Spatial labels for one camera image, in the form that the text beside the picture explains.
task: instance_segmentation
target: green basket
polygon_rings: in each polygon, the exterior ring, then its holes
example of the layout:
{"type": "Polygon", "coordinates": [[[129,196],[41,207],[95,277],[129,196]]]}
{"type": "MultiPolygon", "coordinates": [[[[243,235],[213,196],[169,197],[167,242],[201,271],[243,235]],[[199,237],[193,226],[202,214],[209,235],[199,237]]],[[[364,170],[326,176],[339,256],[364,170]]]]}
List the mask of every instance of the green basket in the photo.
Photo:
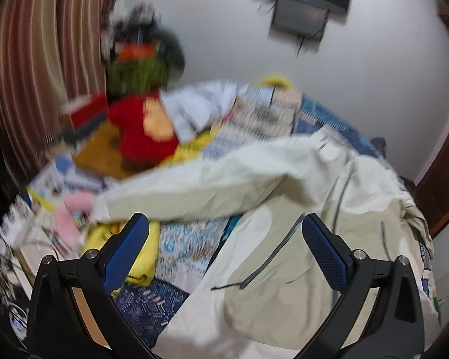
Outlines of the green basket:
{"type": "Polygon", "coordinates": [[[107,65],[107,91],[112,95],[146,93],[152,87],[166,85],[168,78],[168,65],[159,58],[107,65]]]}

